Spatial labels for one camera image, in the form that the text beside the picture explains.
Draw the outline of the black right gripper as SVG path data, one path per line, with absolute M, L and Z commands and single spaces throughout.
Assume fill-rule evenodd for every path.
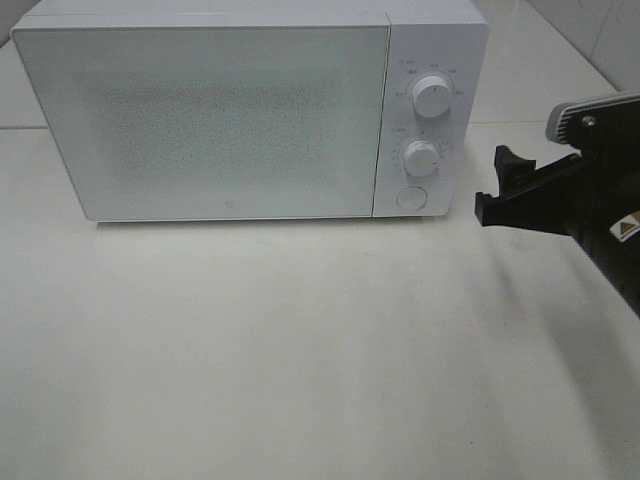
M 639 139 L 578 149 L 587 161 L 588 213 L 578 243 L 634 313 L 639 312 Z M 495 150 L 498 196 L 477 192 L 474 213 L 483 227 L 504 226 L 570 235 L 580 193 L 546 184 L 580 163 L 569 154 L 540 168 L 508 146 Z

